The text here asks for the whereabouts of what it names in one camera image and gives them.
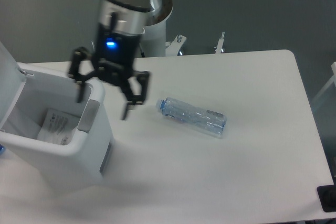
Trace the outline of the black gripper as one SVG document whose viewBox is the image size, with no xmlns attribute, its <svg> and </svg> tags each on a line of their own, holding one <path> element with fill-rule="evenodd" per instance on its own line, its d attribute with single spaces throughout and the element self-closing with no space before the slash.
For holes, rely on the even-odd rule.
<svg viewBox="0 0 336 224">
<path fill-rule="evenodd" d="M 97 76 L 104 82 L 121 86 L 126 98 L 121 120 L 126 120 L 128 112 L 137 105 L 144 105 L 148 93 L 151 73 L 133 71 L 135 54 L 140 43 L 140 35 L 129 36 L 111 32 L 102 24 L 98 25 L 95 52 L 91 58 L 94 70 L 88 74 L 80 73 L 80 65 L 91 57 L 85 47 L 72 52 L 68 77 L 78 86 L 77 103 L 84 98 L 86 82 Z"/>
</svg>

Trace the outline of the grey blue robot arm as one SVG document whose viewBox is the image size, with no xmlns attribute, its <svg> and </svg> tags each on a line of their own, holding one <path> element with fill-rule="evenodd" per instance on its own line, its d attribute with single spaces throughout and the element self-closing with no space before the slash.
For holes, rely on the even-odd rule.
<svg viewBox="0 0 336 224">
<path fill-rule="evenodd" d="M 150 73 L 134 70 L 133 63 L 150 11 L 150 0 L 101 0 L 95 49 L 76 48 L 68 70 L 68 77 L 79 87 L 78 103 L 87 81 L 97 77 L 124 94 L 127 102 L 122 120 L 135 105 L 144 104 Z"/>
</svg>

